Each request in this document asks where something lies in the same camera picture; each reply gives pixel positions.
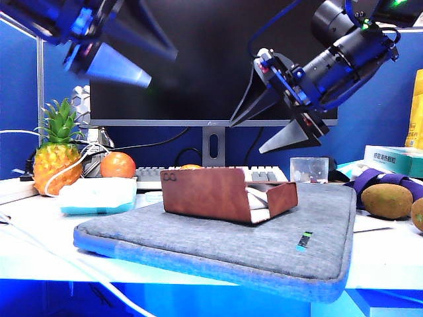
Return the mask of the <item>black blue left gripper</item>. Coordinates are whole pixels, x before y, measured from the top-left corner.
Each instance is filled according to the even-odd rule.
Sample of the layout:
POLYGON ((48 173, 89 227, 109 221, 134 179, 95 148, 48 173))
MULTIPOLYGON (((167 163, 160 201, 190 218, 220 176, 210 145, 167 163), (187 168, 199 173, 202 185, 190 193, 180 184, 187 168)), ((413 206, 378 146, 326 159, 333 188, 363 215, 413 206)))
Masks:
POLYGON ((151 76, 106 43, 119 40, 174 60, 178 50, 145 1, 50 1, 60 44, 70 42, 65 70, 88 79, 142 88, 151 76))

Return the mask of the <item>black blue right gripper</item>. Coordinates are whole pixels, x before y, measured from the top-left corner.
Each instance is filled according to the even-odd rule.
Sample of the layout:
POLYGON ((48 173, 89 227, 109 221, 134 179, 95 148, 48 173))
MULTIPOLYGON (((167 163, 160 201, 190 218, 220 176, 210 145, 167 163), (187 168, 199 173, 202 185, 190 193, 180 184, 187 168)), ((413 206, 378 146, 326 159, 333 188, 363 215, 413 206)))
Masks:
POLYGON ((297 85, 285 57, 262 48, 253 61, 246 91, 233 112, 229 126, 249 120, 277 103, 288 107, 291 121, 267 140, 260 153, 283 149, 318 147, 319 138, 329 132, 328 126, 310 109, 311 99, 297 85))

